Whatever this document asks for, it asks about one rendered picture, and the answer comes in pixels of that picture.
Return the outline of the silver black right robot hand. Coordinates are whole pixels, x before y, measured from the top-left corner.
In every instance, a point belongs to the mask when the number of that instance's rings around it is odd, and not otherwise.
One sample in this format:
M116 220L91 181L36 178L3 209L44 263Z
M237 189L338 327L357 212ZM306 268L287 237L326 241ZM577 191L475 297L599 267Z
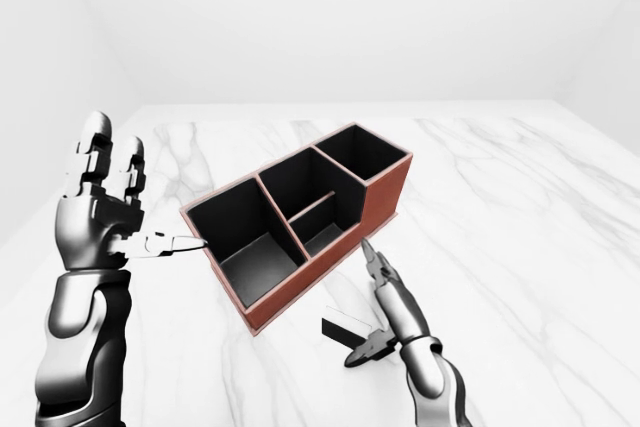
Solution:
M397 343L407 345L418 338L430 336L425 316L397 270L381 252L374 250L366 238L361 240L361 246L367 271L375 281L375 297L387 317L389 328L373 331L357 346L344 362L347 368L380 360L391 354Z

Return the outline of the white book with black spine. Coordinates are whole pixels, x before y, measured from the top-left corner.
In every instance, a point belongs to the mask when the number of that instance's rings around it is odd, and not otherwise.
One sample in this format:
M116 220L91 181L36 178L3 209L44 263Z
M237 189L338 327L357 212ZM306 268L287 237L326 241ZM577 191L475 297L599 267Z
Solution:
M322 334L351 349L347 368L380 360L395 350L397 337L391 330L373 330L368 324L327 306L322 315Z

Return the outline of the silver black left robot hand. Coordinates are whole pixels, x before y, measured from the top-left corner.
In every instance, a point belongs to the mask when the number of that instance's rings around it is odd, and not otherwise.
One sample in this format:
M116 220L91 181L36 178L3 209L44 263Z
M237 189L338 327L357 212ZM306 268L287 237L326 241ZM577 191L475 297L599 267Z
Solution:
M134 136L125 146L125 163L113 175L115 191L102 182L109 175L112 153L109 117L95 111L88 117L58 202L55 240L68 271L119 269L134 258L171 256L202 249L207 241L192 236L143 232L139 199L145 188L144 146Z

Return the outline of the red-brown desk caddy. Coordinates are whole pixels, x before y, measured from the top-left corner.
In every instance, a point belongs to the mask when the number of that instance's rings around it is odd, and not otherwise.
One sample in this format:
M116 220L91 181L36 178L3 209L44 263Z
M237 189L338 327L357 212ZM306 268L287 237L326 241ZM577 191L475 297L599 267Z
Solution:
M252 335L395 216L412 159L351 123L182 207Z

